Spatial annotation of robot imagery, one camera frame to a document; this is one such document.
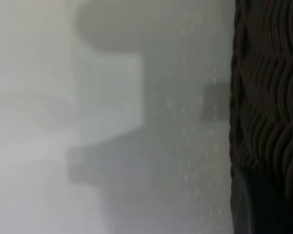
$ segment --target woven pattern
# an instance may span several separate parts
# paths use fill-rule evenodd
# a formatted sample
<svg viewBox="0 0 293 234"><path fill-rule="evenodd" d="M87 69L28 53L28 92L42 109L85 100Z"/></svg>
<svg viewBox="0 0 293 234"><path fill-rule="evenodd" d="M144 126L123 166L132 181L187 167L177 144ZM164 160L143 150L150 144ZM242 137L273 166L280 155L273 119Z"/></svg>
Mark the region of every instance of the woven pattern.
<svg viewBox="0 0 293 234"><path fill-rule="evenodd" d="M230 158L273 184L293 215L293 0L237 0Z"/></svg>

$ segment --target dark object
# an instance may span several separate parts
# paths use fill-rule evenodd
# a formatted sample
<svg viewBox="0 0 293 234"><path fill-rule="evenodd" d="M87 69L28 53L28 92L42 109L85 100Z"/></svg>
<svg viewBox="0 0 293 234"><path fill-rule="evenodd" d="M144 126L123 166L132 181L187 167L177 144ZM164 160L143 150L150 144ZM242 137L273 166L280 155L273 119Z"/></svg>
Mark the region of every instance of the dark object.
<svg viewBox="0 0 293 234"><path fill-rule="evenodd" d="M234 27L231 176L259 172L293 218L293 0L237 0Z"/></svg>
<svg viewBox="0 0 293 234"><path fill-rule="evenodd" d="M236 234L293 234L293 219L285 205L252 169L236 169L231 210Z"/></svg>

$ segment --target white wall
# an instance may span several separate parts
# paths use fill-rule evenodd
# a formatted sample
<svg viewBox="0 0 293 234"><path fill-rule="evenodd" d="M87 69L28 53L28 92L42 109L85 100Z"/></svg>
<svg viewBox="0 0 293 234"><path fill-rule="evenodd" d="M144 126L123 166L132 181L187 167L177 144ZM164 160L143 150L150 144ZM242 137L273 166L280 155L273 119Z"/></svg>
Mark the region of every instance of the white wall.
<svg viewBox="0 0 293 234"><path fill-rule="evenodd" d="M0 0L0 233L230 233L233 7Z"/></svg>

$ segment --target wall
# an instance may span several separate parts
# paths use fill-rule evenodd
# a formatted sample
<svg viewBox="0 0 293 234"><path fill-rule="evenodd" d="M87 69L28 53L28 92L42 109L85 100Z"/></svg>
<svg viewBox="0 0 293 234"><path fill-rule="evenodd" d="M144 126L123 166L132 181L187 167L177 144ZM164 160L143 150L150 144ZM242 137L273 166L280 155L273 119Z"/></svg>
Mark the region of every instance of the wall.
<svg viewBox="0 0 293 234"><path fill-rule="evenodd" d="M232 233L233 14L0 1L0 233Z"/></svg>

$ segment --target light gray surface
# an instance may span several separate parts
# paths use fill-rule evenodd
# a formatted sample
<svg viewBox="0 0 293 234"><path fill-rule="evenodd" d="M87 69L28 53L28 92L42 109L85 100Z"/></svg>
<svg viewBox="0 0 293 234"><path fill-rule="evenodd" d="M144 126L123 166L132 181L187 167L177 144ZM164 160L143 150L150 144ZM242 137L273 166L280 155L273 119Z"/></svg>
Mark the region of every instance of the light gray surface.
<svg viewBox="0 0 293 234"><path fill-rule="evenodd" d="M0 1L0 233L232 233L233 14Z"/></svg>

